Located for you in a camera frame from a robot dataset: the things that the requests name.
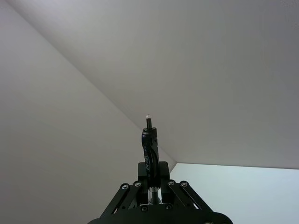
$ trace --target white backdrop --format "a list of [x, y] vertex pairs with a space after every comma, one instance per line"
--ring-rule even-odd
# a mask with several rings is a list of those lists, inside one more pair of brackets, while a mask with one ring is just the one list
[[298, 223], [299, 170], [178, 163], [171, 178], [234, 224]]

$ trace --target robotic arm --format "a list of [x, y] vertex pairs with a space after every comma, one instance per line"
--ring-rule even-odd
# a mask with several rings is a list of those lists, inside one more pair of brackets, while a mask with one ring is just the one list
[[233, 224], [212, 211], [188, 182], [170, 179], [168, 163], [159, 162], [157, 129], [149, 115], [146, 123], [142, 132], [145, 162], [138, 164], [138, 181], [123, 183], [103, 214], [88, 224]]

